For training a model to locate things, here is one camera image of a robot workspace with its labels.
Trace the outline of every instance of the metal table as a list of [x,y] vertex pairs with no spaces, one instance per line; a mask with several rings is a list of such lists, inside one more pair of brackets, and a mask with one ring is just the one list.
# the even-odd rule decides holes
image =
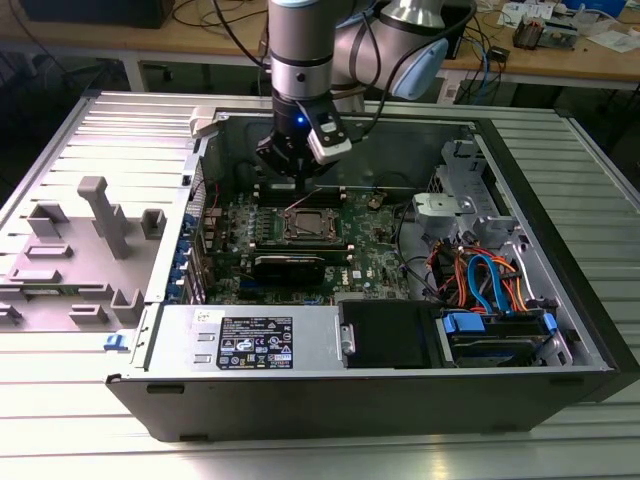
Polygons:
[[[34,200],[91,215],[75,198],[88,172],[134,214],[168,208],[191,150],[194,106],[250,97],[103,93],[84,98],[0,211],[0,274],[30,232]],[[389,104],[390,113],[474,108],[493,121],[594,290],[640,358],[640,196],[586,133],[550,110]],[[640,477],[640,383],[557,414],[529,433],[221,444],[151,438],[103,385],[104,333],[0,334],[2,478],[162,474],[163,478],[506,479]]]

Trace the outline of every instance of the power supply label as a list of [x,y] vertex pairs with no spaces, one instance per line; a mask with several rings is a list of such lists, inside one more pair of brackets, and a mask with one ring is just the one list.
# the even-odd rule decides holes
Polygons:
[[221,370],[293,368],[293,318],[224,317],[217,365]]

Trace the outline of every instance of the wire bundle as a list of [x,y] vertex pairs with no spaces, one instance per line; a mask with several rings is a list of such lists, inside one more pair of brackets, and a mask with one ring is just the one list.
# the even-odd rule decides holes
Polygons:
[[[238,2],[237,5],[234,5],[233,7],[230,8],[225,8],[225,9],[221,9],[222,12],[231,12],[234,10],[237,10],[241,7],[243,7],[244,5],[246,5],[247,0],[227,0],[227,1],[233,1],[233,2]],[[199,23],[192,23],[186,20],[181,19],[178,16],[178,13],[183,10],[185,7],[189,6],[189,5],[195,5],[197,7],[197,2],[198,0],[185,0],[184,2],[182,2],[180,5],[176,6],[172,11],[171,11],[171,18],[173,18],[176,22],[178,22],[181,25],[184,25],[186,27],[196,27],[196,28],[202,28],[204,30],[206,30],[209,27],[222,27],[223,26],[223,20],[222,18],[219,18],[219,21],[216,23],[212,23],[209,20],[207,20],[208,17],[212,16],[212,15],[217,15],[215,10],[210,10],[207,13],[200,15],[199,16]],[[246,15],[242,15],[240,17],[231,19],[231,20],[226,20],[227,24],[232,24],[235,22],[240,22],[242,20],[245,20],[247,18],[251,18],[254,17],[256,15],[262,15],[263,13],[266,13],[266,10],[259,10],[257,12],[252,12],[252,13],[248,13]]]
[[[458,99],[455,101],[456,104],[461,103],[466,96],[467,102],[471,102],[473,105],[476,105],[482,98],[484,98],[490,93],[493,93],[493,97],[491,99],[491,103],[493,103],[498,94],[498,90],[502,85],[502,73],[504,72],[504,69],[506,67],[506,63],[502,64],[496,61],[496,64],[498,65],[498,73],[491,80],[488,79],[489,73],[491,71],[491,67],[490,67],[491,57],[489,55],[489,51],[491,51],[491,49],[493,48],[493,45],[491,43],[491,38],[489,38],[482,31],[482,27],[480,26],[480,22],[478,22],[478,19],[474,17],[473,20],[477,28],[467,26],[466,29],[469,30],[470,32],[473,32],[479,35],[480,41],[477,40],[476,38],[473,38],[467,35],[463,36],[462,38],[463,40],[468,41],[472,43],[475,47],[477,47],[481,51],[482,57],[478,56],[475,50],[473,51],[474,54],[476,55],[476,58],[478,58],[478,60],[480,61],[480,65],[478,66],[478,69],[476,70],[473,78],[471,78],[471,81],[469,82],[469,84],[464,89],[462,89],[462,93],[458,96]],[[474,89],[474,83],[478,79],[478,75],[480,75],[481,71],[484,72],[482,83],[480,84],[479,87],[476,87]],[[489,87],[493,84],[495,84],[495,87],[493,88],[493,90],[489,91]]]
[[[485,263],[477,262],[477,266],[482,268],[483,271],[491,270],[491,265],[488,265],[487,259],[489,260],[489,262],[492,262],[496,267],[498,267],[498,271],[500,274],[500,278],[498,279],[498,281],[508,294],[508,298],[510,301],[509,307],[511,308],[511,310],[513,310],[514,312],[528,311],[528,308],[522,297],[519,271],[516,270],[516,268],[513,267],[509,262],[507,262],[504,257],[500,257],[486,249],[475,246],[454,248],[440,242],[436,244],[431,255],[428,257],[427,266],[433,266],[435,257],[439,253],[444,253],[449,257],[453,257],[454,269],[454,274],[447,280],[445,280],[436,292],[436,296],[442,302],[455,304],[459,308],[469,309],[473,312],[491,313],[490,311],[487,311],[488,302],[486,302],[486,300],[484,302],[480,301],[480,299],[476,296],[476,293],[473,293],[473,291],[475,290],[475,278],[469,278],[469,272],[466,272],[466,267],[470,264],[472,259],[476,257],[482,257],[478,258],[478,260],[482,260]],[[489,273],[489,277],[485,277],[483,287],[481,287],[480,289],[481,294],[483,293],[486,285],[488,285],[489,281],[491,280],[491,274]],[[493,279],[493,281],[494,299],[496,300],[496,303],[500,305],[501,301],[499,301],[499,299],[497,298],[499,296],[498,289],[495,288],[496,280]],[[452,289],[451,286],[454,282],[456,287]]]

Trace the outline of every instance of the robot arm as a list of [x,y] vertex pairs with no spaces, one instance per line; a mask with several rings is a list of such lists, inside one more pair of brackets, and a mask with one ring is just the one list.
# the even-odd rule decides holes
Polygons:
[[472,1],[464,22],[446,31],[443,2],[269,0],[274,128],[258,155],[304,190],[307,178],[352,148],[332,89],[362,84],[409,100],[422,95],[445,58],[444,35],[475,13]]

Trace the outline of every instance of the green circuit board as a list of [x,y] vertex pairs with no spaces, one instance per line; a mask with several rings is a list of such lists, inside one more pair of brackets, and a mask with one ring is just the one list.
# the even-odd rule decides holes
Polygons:
[[[209,303],[332,305],[351,298],[408,298],[407,279],[399,270],[400,262],[392,243],[394,206],[383,204],[374,210],[369,206],[371,196],[347,192],[341,207],[333,209],[285,211],[286,207],[258,207],[246,201],[250,197],[244,195],[222,205],[210,248],[215,285]],[[331,228],[316,231],[321,224],[331,224]],[[286,255],[291,253],[288,243],[295,243],[296,235],[309,242],[310,237],[316,238],[314,234],[318,243],[310,242],[313,246],[304,254],[327,259],[322,285],[304,288],[254,285],[250,266],[256,256],[264,254],[256,251],[256,243],[258,247],[270,248],[270,254]],[[348,251],[329,248],[337,245],[348,246]]]

